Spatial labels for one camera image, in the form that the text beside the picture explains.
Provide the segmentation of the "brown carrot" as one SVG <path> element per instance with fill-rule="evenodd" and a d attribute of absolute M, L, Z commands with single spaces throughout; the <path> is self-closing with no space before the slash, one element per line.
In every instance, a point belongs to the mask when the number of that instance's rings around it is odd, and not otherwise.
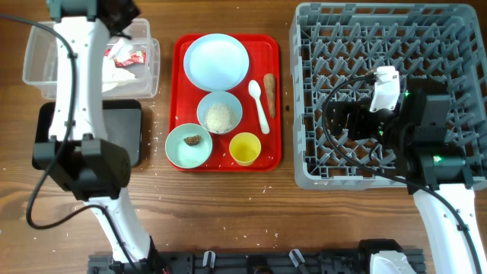
<path fill-rule="evenodd" d="M 264 87 L 266 90 L 269 114 L 272 118 L 276 116 L 276 79 L 272 73 L 267 73 L 263 77 Z"/>

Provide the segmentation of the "brown food scrap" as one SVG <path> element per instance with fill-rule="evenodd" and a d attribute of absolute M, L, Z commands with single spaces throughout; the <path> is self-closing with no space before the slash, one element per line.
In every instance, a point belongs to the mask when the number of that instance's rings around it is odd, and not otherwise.
<path fill-rule="evenodd" d="M 198 145 L 202 140 L 202 137 L 200 135 L 194 135 L 194 136 L 189 136 L 184 139 L 184 142 L 188 146 L 195 146 Z"/>

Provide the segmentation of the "yellow plastic cup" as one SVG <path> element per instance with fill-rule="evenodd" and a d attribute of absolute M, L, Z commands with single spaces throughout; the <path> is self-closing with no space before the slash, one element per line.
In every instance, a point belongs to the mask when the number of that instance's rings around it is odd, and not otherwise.
<path fill-rule="evenodd" d="M 259 157 L 262 149 L 259 138 L 250 132 L 236 134 L 230 144 L 229 152 L 231 157 L 240 166 L 250 166 Z"/>

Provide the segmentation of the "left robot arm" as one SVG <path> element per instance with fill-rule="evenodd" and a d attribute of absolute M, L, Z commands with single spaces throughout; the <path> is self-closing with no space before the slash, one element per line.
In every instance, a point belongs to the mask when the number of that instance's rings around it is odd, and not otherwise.
<path fill-rule="evenodd" d="M 49 1 L 58 65 L 53 119 L 33 159 L 61 189 L 90 209 L 125 273 L 164 268 L 128 194 L 128 152 L 109 141 L 103 119 L 103 58 L 109 39 L 122 36 L 140 11 L 132 1 Z"/>

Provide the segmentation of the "white rice pile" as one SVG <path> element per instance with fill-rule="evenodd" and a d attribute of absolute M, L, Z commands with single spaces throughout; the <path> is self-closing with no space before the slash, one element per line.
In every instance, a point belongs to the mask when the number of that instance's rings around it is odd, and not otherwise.
<path fill-rule="evenodd" d="M 230 132 L 237 125 L 237 115 L 228 104 L 212 104 L 205 112 L 204 124 L 213 133 Z"/>

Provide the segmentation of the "white napkin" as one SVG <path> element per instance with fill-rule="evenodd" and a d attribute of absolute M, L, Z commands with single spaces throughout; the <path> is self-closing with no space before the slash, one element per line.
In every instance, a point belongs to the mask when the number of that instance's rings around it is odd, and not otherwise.
<path fill-rule="evenodd" d="M 119 40 L 111 47 L 111 53 L 116 53 L 119 50 L 134 50 L 134 45 L 131 40 L 119 38 Z M 128 72 L 124 68 L 117 68 L 114 62 L 108 59 L 105 55 L 103 58 L 103 72 L 102 72 L 103 92 L 110 91 L 120 85 L 121 81 L 132 80 L 135 75 Z"/>

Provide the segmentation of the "mint green bowl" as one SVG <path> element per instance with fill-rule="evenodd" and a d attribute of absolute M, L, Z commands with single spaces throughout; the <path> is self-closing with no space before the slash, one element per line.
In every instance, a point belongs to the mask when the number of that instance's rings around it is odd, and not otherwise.
<path fill-rule="evenodd" d="M 188 146 L 184 139 L 189 136 L 200 135 L 201 142 L 195 146 Z M 194 123 L 185 123 L 170 131 L 165 142 L 165 152 L 168 160 L 176 167 L 192 169 L 204 164 L 212 153 L 213 141 L 209 132 Z"/>

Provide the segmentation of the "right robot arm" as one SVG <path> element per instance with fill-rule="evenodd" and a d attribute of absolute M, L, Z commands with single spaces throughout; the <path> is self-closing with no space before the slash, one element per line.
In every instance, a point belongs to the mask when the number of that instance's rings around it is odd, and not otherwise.
<path fill-rule="evenodd" d="M 371 170 L 337 153 L 361 170 L 404 183 L 419 210 L 438 273 L 484 273 L 486 256 L 475 214 L 473 175 L 462 148 L 445 142 L 450 99 L 445 83 L 413 78 L 403 100 L 379 107 L 370 100 L 322 106 L 323 129 L 330 141 L 342 129 L 350 139 L 374 138 L 396 155 L 395 176 Z"/>

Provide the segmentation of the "red snack wrapper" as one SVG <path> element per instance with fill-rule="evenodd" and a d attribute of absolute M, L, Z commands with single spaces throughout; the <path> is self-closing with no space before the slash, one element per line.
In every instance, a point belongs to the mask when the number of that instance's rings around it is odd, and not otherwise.
<path fill-rule="evenodd" d="M 111 53 L 111 51 L 111 49 L 106 49 L 104 55 L 112 60 L 117 68 L 146 63 L 146 51 L 119 50 L 116 53 Z"/>

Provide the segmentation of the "light blue bowl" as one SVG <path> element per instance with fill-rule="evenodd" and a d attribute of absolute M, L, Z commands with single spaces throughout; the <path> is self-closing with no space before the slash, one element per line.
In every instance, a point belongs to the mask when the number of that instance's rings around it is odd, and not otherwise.
<path fill-rule="evenodd" d="M 209 130 L 206 128 L 206 126 L 204 124 L 204 116 L 205 116 L 206 110 L 212 104 L 228 104 L 231 106 L 231 108 L 234 110 L 234 112 L 237 115 L 237 125 L 231 130 L 231 131 L 233 131 L 238 126 L 238 124 L 240 123 L 242 115 L 243 115 L 243 107 L 242 107 L 240 101 L 233 94 L 226 92 L 226 91 L 212 92 L 212 93 L 205 95 L 200 100 L 199 105 L 197 107 L 197 120 L 199 121 L 200 125 L 203 128 L 205 128 L 207 131 L 209 131 Z M 229 133 L 229 132 L 215 133 L 215 134 L 224 135 L 227 133 Z"/>

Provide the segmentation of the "light blue plate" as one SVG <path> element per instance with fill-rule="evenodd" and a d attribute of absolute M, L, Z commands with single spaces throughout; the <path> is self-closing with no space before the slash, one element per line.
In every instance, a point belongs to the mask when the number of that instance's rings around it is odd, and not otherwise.
<path fill-rule="evenodd" d="M 212 33 L 189 45 L 183 57 L 183 68 L 189 81 L 197 88 L 208 92 L 229 91 L 246 77 L 250 57 L 236 38 Z"/>

